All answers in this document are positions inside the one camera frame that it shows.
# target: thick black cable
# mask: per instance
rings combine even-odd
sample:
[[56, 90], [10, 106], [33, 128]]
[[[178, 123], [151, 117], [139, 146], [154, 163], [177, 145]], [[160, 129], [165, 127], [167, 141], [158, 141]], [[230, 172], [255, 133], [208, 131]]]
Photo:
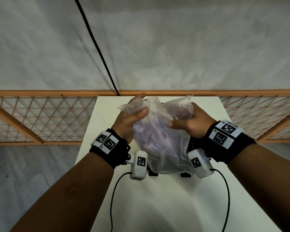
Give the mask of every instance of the thick black cable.
[[228, 210], [227, 210], [227, 216], [225, 217], [224, 226], [222, 228], [222, 232], [224, 232], [225, 227], [226, 227], [227, 222], [228, 222], [229, 211], [230, 211], [230, 191], [229, 191], [229, 186], [228, 186], [227, 180], [225, 179], [225, 177], [222, 175], [222, 173], [219, 170], [217, 170], [217, 169], [210, 169], [210, 171], [217, 171], [217, 172], [220, 173], [220, 175], [223, 177], [223, 179], [225, 181], [225, 184], [226, 184], [227, 190], [228, 190]]
[[112, 229], [111, 229], [111, 232], [113, 231], [113, 219], [112, 219], [112, 204], [113, 204], [113, 198], [114, 198], [114, 193], [115, 193], [115, 190], [116, 190], [116, 186], [119, 182], [119, 180], [126, 174], [132, 174], [132, 172], [127, 172], [127, 173], [124, 173], [123, 175], [121, 175], [121, 177], [118, 179], [118, 181], [116, 182], [116, 185], [114, 187], [114, 191], [113, 191], [113, 195], [112, 195], [112, 200], [111, 200], [111, 209], [110, 209], [110, 215], [111, 215], [111, 225], [112, 225]]
[[105, 69], [106, 69], [106, 71], [107, 71], [107, 73], [108, 73], [108, 76], [109, 76], [109, 78], [111, 79], [111, 82], [112, 82], [112, 84], [113, 84], [113, 86], [114, 86], [114, 89], [116, 90], [117, 95], [120, 96], [120, 94], [119, 94], [119, 92], [118, 92], [118, 90], [117, 90], [117, 88], [116, 88], [116, 86], [115, 86], [115, 83], [114, 83], [114, 81], [113, 81], [113, 78], [112, 78], [112, 76], [111, 76], [111, 74], [110, 74], [110, 72], [109, 72], [109, 70], [108, 70], [108, 67], [107, 67], [107, 65], [106, 65], [106, 62], [105, 62], [105, 60], [104, 60], [104, 58], [103, 58], [103, 55], [102, 55], [102, 53], [101, 53], [101, 51], [100, 51], [100, 48], [99, 48], [99, 46], [98, 46], [98, 44], [97, 44], [95, 38], [93, 37], [92, 31], [91, 31], [91, 29], [90, 29], [90, 26], [89, 26], [89, 23], [88, 23], [88, 21], [87, 21], [86, 15], [85, 15], [85, 13], [84, 13], [84, 11], [83, 11], [83, 8], [82, 8], [82, 6], [81, 6], [79, 0], [74, 0], [74, 1], [76, 2], [77, 7], [78, 7], [79, 11], [81, 12], [81, 15], [82, 15], [82, 17], [83, 17], [83, 19], [84, 19], [84, 22], [85, 22], [85, 24], [86, 24], [87, 30], [88, 30], [88, 32], [89, 32], [89, 35], [91, 36], [91, 39], [92, 39], [93, 43], [95, 44], [95, 47], [97, 48], [97, 51], [98, 51], [98, 53], [99, 53], [99, 55], [100, 55], [100, 57], [101, 57], [101, 59], [102, 59], [102, 62], [103, 62], [103, 64], [104, 64], [104, 66], [105, 66]]

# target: plastic bag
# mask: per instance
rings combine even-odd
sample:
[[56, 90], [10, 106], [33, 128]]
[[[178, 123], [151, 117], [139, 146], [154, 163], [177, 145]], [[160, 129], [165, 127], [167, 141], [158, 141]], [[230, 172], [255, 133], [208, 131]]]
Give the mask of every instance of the plastic bag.
[[128, 115], [143, 107], [149, 108], [148, 115], [134, 123], [133, 138], [141, 150], [148, 153], [148, 165], [155, 173], [193, 172], [186, 153], [190, 135], [184, 130], [168, 127], [168, 123], [174, 119], [192, 117], [191, 97], [186, 96], [163, 104], [158, 97], [150, 97], [145, 101], [138, 98], [130, 104], [118, 107]]

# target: wooden beam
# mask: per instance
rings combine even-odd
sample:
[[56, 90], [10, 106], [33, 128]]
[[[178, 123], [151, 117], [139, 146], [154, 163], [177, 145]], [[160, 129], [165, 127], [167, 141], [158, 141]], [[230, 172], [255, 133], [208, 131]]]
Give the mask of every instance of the wooden beam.
[[44, 142], [43, 144], [36, 142], [0, 142], [0, 146], [37, 146], [37, 145], [81, 145], [82, 142]]
[[290, 143], [290, 139], [267, 139], [259, 143]]
[[22, 125], [18, 120], [13, 118], [10, 114], [5, 112], [0, 108], [0, 120], [4, 121], [5, 123], [9, 124], [12, 128], [16, 129], [18, 132], [29, 138], [30, 140], [43, 144], [43, 140], [31, 132], [27, 127]]
[[286, 119], [284, 119], [283, 121], [281, 121], [275, 127], [273, 127], [272, 129], [270, 129], [268, 132], [266, 132], [265, 134], [263, 134], [261, 137], [259, 137], [257, 139], [257, 141], [258, 142], [263, 142], [265, 140], [268, 140], [271, 136], [273, 136], [274, 134], [278, 133], [280, 130], [282, 130], [283, 128], [287, 127], [288, 125], [290, 125], [290, 116], [288, 116]]
[[[121, 90], [121, 96], [135, 96], [145, 92], [147, 96], [290, 96], [290, 90]], [[20, 96], [20, 97], [62, 97], [62, 96], [116, 96], [115, 91], [109, 90], [84, 90], [84, 91], [63, 91], [63, 90], [0, 90], [0, 96]]]

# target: gray floor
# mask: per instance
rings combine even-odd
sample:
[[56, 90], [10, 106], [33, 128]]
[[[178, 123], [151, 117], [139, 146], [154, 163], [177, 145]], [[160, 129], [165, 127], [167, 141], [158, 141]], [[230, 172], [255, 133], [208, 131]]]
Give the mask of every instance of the gray floor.
[[0, 147], [0, 232], [74, 166], [79, 146]]

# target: white plastic device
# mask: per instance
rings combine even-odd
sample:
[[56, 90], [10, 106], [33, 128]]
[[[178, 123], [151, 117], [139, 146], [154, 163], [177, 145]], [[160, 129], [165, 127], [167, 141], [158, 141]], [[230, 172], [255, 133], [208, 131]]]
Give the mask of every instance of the white plastic device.
[[205, 152], [202, 149], [195, 149], [188, 153], [188, 158], [191, 161], [194, 171], [199, 178], [204, 178], [212, 175], [214, 171], [209, 157], [205, 156]]
[[131, 158], [126, 160], [131, 164], [130, 178], [133, 180], [143, 180], [146, 177], [148, 154], [145, 151], [137, 151]]

